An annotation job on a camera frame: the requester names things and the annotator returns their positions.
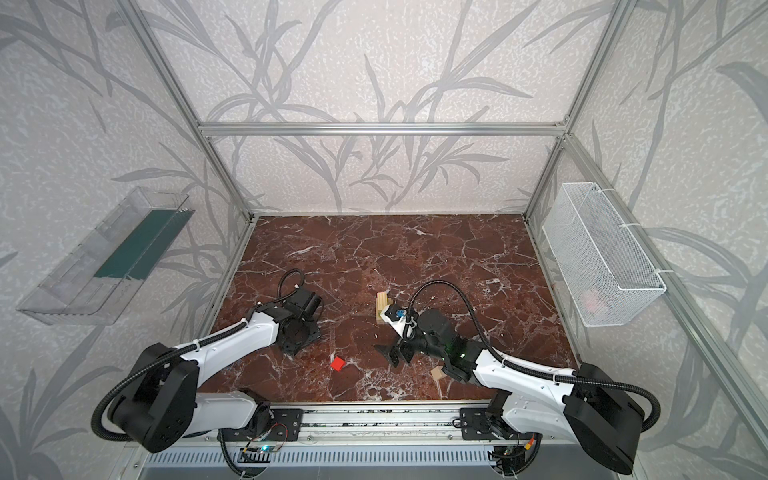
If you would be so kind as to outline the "small wood cube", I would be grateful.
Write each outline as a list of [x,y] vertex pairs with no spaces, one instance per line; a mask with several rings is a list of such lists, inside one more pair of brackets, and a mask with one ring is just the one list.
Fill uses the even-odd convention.
[[439,381],[440,379],[442,379],[442,378],[444,378],[444,377],[445,377],[445,373],[442,371],[442,368],[441,368],[441,367],[435,367],[435,368],[433,368],[433,369],[430,371],[430,374],[431,374],[432,378],[433,378],[435,381]]

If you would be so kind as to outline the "wood block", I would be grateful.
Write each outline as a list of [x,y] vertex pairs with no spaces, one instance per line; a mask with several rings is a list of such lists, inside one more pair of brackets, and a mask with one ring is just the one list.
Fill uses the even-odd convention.
[[376,294],[375,308],[376,308],[376,322],[378,324],[385,323],[385,320],[383,319],[382,315],[386,312],[386,310],[391,304],[392,304],[392,301],[389,298],[389,295],[387,292],[378,292]]

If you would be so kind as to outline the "red block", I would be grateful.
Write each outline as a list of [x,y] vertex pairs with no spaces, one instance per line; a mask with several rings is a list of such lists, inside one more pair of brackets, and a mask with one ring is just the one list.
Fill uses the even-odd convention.
[[341,370],[344,368],[344,366],[345,366],[346,364],[347,364],[347,362],[346,362],[346,361],[345,361],[343,358],[341,358],[341,357],[335,357],[335,358],[334,358],[334,359],[331,361],[331,368],[332,368],[334,371],[337,371],[337,372],[339,372],[339,371],[341,371]]

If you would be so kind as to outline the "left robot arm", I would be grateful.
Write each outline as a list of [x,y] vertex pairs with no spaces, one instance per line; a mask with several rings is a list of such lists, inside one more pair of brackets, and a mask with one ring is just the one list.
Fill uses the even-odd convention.
[[317,294],[297,287],[214,334],[175,347],[147,347],[128,376],[97,404],[93,433],[108,441],[134,441],[151,453],[213,430],[264,435],[275,423],[267,400],[249,391],[199,389],[258,350],[277,346],[294,356],[319,340],[316,312],[322,303]]

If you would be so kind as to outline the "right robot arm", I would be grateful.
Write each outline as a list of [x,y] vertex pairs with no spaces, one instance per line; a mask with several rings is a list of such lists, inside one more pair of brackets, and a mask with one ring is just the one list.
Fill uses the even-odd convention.
[[540,434],[573,441],[600,465],[622,475],[633,471],[645,412],[598,367],[555,368],[492,351],[459,335],[436,309],[407,320],[392,304],[379,312],[398,340],[378,346],[392,366],[417,353],[442,361],[443,373],[496,392],[487,411],[494,436]]

